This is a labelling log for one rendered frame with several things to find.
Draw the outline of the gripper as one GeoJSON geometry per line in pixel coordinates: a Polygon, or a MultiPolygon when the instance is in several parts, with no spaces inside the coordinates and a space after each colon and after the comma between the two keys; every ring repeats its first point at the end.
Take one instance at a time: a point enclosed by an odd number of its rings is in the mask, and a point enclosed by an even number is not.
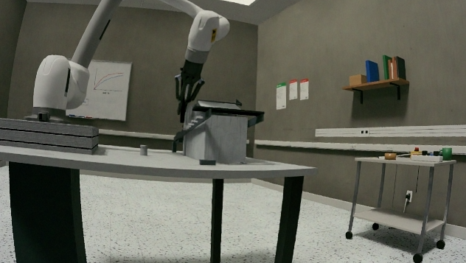
{"type": "Polygon", "coordinates": [[[177,113],[180,115],[181,112],[181,106],[184,98],[184,93],[186,91],[187,84],[189,84],[188,92],[187,92],[187,98],[185,99],[185,113],[187,110],[187,105],[191,103],[191,101],[194,101],[198,92],[201,89],[201,86],[205,83],[204,79],[201,78],[201,71],[203,68],[203,63],[193,63],[188,60],[185,60],[183,71],[181,72],[180,75],[175,75],[175,96],[176,99],[178,100],[178,110],[177,113]],[[179,80],[180,78],[183,80],[183,85],[181,89],[181,93],[179,95],[179,80]],[[194,84],[198,81],[198,84],[195,87],[195,90],[192,93],[192,89],[194,84]],[[192,94],[192,96],[191,96],[192,94]]]}

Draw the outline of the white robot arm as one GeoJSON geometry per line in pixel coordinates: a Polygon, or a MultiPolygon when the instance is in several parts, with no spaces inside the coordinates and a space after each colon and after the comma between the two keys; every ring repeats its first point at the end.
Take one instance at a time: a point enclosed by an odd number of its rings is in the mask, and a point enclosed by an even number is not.
{"type": "MultiPolygon", "coordinates": [[[[123,1],[100,2],[71,61],[60,55],[49,55],[42,61],[35,79],[32,115],[25,116],[24,120],[72,124],[66,120],[66,110],[83,104],[90,77],[87,68],[114,13],[123,1]]],[[[185,58],[193,63],[205,63],[211,46],[228,34],[230,25],[227,19],[215,12],[203,10],[187,0],[159,1],[182,10],[194,19],[185,58]]]]}

